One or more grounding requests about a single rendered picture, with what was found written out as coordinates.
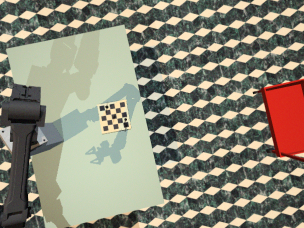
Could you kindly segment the cream and dark blue chessboard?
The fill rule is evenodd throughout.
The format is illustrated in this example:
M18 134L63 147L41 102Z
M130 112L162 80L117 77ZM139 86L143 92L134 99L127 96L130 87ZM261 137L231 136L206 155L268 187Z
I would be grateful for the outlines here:
M106 108L108 106L108 108ZM102 134L131 129L127 100L97 104ZM115 116L115 118L113 118ZM125 120L127 119L127 120ZM127 124L127 126L125 126Z

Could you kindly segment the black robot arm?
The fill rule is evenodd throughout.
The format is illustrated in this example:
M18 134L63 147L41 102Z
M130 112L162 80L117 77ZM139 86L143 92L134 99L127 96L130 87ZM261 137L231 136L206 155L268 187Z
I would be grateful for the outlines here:
M10 126L13 144L9 189L4 208L0 209L0 228L24 228L32 216L27 193L30 152L31 146L37 144L39 127L45 127L45 118L41 87L14 83L10 102L2 102L1 107L0 126Z

